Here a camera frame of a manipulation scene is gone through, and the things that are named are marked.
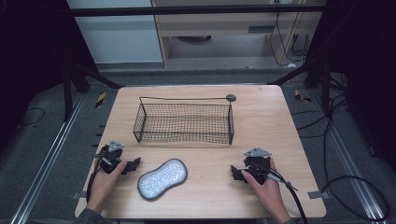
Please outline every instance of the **white cabinet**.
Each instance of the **white cabinet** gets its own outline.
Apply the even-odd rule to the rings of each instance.
[[[67,0],[71,8],[151,7],[149,0]],[[153,16],[76,17],[97,64],[162,63]]]

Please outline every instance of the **black wire basket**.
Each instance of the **black wire basket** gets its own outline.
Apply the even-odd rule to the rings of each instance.
[[[140,106],[134,123],[137,142],[233,143],[231,102],[236,97],[232,94],[225,98],[171,99],[142,96],[139,99]],[[229,103],[213,103],[214,100],[218,102],[221,99]]]

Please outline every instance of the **human hand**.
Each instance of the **human hand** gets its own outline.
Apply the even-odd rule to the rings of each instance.
[[[103,205],[105,204],[107,196],[113,190],[117,179],[125,168],[128,161],[121,161],[116,169],[110,174],[105,173],[100,169],[91,186],[91,196],[88,201],[87,208],[95,211],[98,214],[102,213]]]
[[[271,168],[276,169],[274,160],[270,160]],[[267,210],[276,223],[285,223],[291,220],[280,194],[279,184],[267,178],[264,184],[259,184],[256,179],[248,172],[242,171],[242,175],[253,188],[262,206]]]

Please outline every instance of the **wooden tabletop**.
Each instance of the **wooden tabletop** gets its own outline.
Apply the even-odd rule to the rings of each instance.
[[[234,94],[233,143],[200,142],[138,143],[134,122],[139,96],[168,98],[212,98]],[[120,89],[98,150],[110,139],[125,145],[122,159],[141,163],[135,172],[119,178],[102,213],[107,218],[263,218],[269,214],[260,206],[249,184],[233,180],[230,165],[244,168],[244,152],[260,147],[271,151],[277,170],[298,189],[296,192],[307,217],[326,214],[321,199],[311,200],[307,192],[318,190],[303,146],[295,129],[282,90],[278,86],[173,86]],[[137,190],[138,178],[170,159],[180,159],[188,170],[187,180],[169,189],[157,201],[148,202]],[[300,213],[290,192],[281,184],[283,201],[291,217]],[[76,216],[86,206],[80,199]]]

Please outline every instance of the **gray sponge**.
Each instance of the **gray sponge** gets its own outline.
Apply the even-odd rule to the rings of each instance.
[[[165,162],[159,168],[140,176],[137,189],[142,198],[153,201],[170,188],[182,184],[187,179],[187,168],[178,159]]]

